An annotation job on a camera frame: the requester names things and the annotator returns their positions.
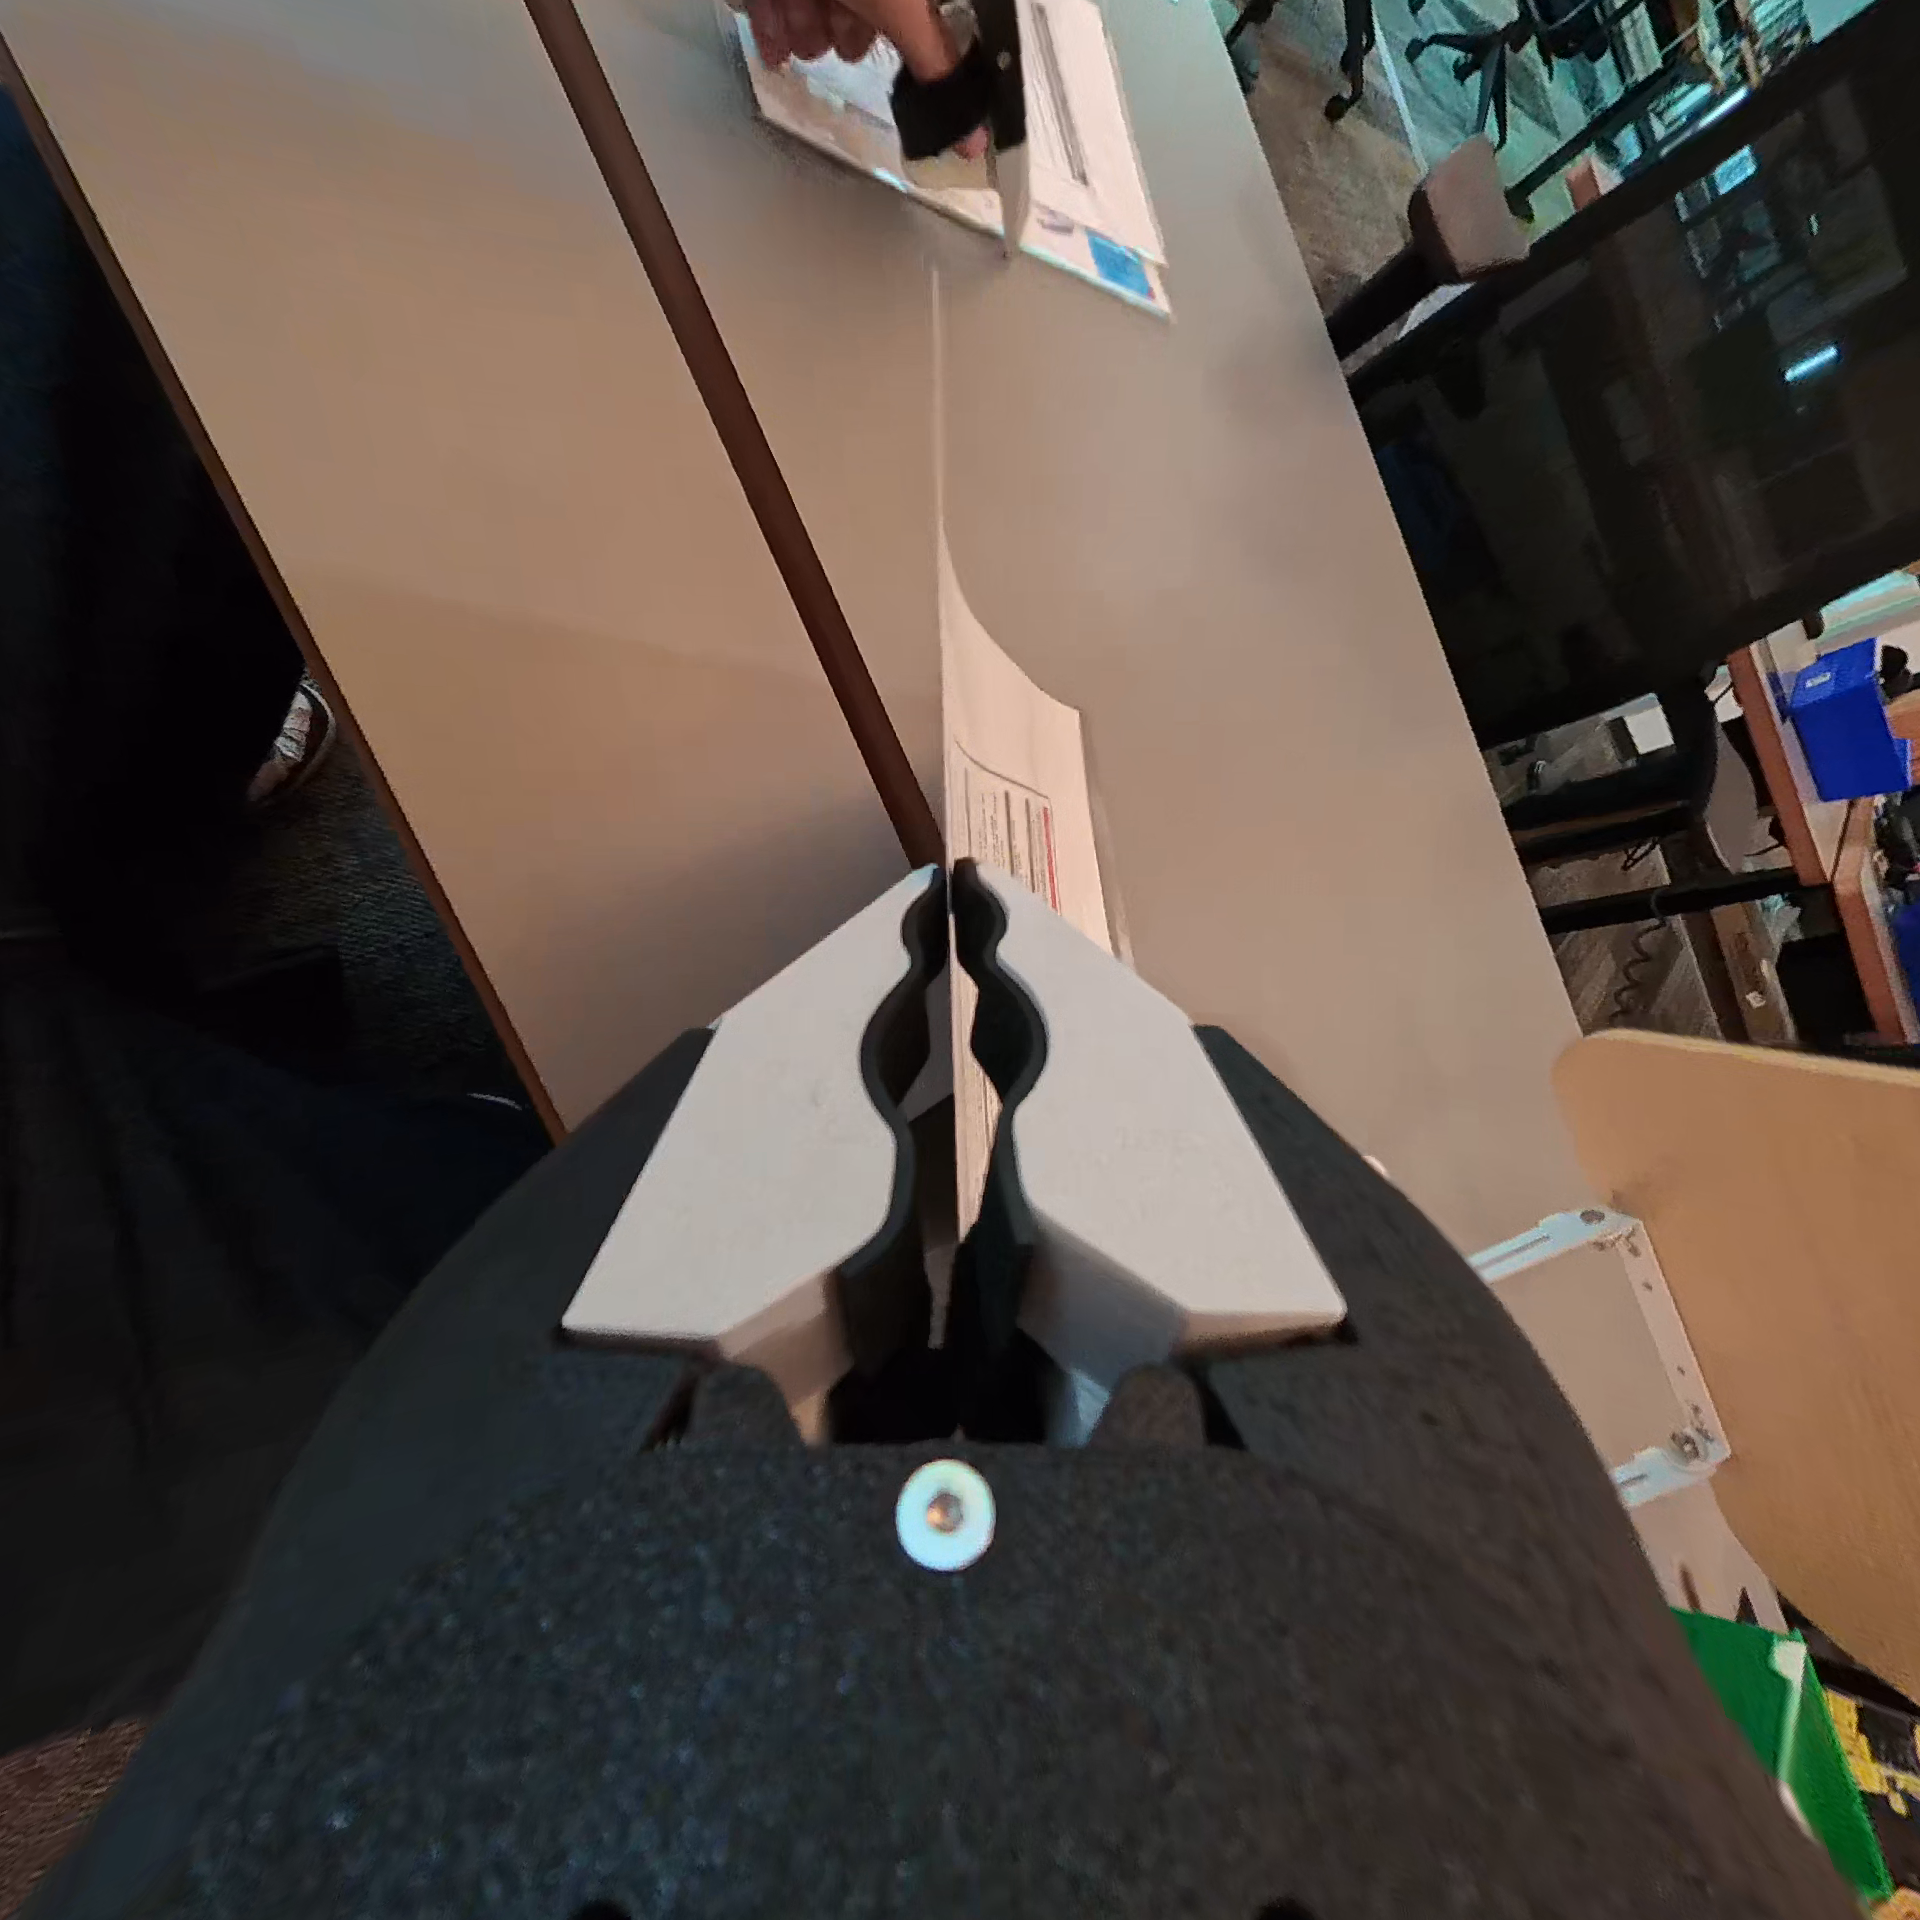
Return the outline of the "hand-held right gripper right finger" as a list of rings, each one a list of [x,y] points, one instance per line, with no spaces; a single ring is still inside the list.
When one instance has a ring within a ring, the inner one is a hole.
[[[1349,1307],[1211,1031],[1021,880],[953,865],[953,1341],[1085,1445],[1136,1368],[1262,1352]]]

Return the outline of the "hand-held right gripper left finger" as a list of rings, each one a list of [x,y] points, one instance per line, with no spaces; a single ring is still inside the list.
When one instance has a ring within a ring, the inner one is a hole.
[[[563,1312],[573,1345],[750,1367],[850,1435],[952,1399],[914,1118],[953,1091],[947,871],[727,1007]]]

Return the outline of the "clear plastic document sleeve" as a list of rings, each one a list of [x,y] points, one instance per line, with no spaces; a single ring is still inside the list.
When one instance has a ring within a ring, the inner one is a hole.
[[[889,46],[878,43],[858,62],[825,54],[770,67],[742,9],[719,7],[715,14],[742,54],[752,107],[763,126],[961,227],[989,232],[994,243],[1006,239],[1002,196],[985,153],[905,157],[893,101],[902,62]]]

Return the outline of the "white sheet with boxed print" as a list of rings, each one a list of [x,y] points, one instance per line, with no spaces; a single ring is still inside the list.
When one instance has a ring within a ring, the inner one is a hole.
[[[944,673],[944,830],[949,868],[978,868],[989,904],[1006,911],[1009,947],[985,955],[990,984],[1006,984],[1014,1012],[1015,1084],[997,1091],[974,1049],[985,987],[963,972],[952,992],[955,1268],[974,1279],[1006,1277],[1034,1252],[1082,1246],[1105,1260],[1115,1236],[1096,1228],[1094,1207],[1118,1191],[1113,1155],[1096,1147],[1096,1173],[1072,1173],[1070,1132],[1090,1125],[1102,1097],[1128,1097],[1134,1072],[1107,1064],[1128,1049],[1125,1015],[1142,993],[1105,947],[1107,910],[1097,880],[1096,816],[1079,710],[1054,701],[1002,652],[959,583],[947,535],[944,486],[944,300],[930,281],[933,526]]]

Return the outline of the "person's left hand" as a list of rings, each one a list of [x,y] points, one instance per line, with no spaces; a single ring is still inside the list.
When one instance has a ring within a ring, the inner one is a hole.
[[[895,3],[739,3],[762,63],[789,67],[837,56],[865,59],[877,43],[899,46]]]

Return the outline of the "white sheet with blue square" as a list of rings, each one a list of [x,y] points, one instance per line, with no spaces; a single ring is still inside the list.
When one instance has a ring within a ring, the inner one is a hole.
[[[1034,205],[1023,247],[1057,271],[1094,286],[1136,311],[1170,319],[1160,261],[1045,205]]]

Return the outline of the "small brown side table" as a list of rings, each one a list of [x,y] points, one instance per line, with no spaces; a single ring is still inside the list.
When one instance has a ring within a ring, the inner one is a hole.
[[[1409,239],[1329,312],[1329,340],[1346,363],[1401,329],[1437,297],[1529,259],[1529,236],[1507,201],[1497,150],[1474,134],[1442,157],[1409,196]]]

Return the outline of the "black office chair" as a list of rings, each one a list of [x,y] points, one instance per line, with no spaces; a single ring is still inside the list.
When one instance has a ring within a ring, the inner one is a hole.
[[[1481,16],[1472,4],[1450,4],[1456,24],[1417,29],[1406,40],[1403,59],[1429,54],[1451,62],[1456,84],[1477,87],[1477,128],[1504,128],[1515,101],[1515,77],[1533,62],[1547,77],[1559,63],[1601,56],[1609,47],[1609,4],[1601,3],[1514,3],[1496,4],[1501,16]]]

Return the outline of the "person's white shoe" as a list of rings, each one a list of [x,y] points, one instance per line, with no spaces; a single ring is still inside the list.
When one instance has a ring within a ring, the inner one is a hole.
[[[262,811],[289,801],[327,765],[339,733],[327,693],[302,673],[273,749],[247,787],[247,807]]]

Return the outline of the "tan plywood board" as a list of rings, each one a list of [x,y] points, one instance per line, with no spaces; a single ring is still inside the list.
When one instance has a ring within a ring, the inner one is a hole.
[[[1664,1271],[1730,1449],[1730,1532],[1919,1699],[1919,1069],[1609,1031],[1552,1088]]]

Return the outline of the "large black monitor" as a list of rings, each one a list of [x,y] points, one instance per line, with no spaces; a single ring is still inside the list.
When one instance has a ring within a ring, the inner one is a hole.
[[[1352,377],[1474,745],[1570,726],[1919,553],[1919,4]]]

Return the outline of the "green plastic bin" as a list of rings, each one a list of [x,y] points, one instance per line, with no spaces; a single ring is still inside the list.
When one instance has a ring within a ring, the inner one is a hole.
[[[1822,1847],[1862,1905],[1881,1905],[1896,1881],[1806,1638],[1686,1606],[1674,1615],[1794,1823]]]

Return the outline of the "blue plastic bin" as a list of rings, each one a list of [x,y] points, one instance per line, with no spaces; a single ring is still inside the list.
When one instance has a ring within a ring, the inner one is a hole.
[[[1880,800],[1914,788],[1915,748],[1890,712],[1914,689],[1906,648],[1880,637],[1835,646],[1790,671],[1785,715],[1819,800]]]

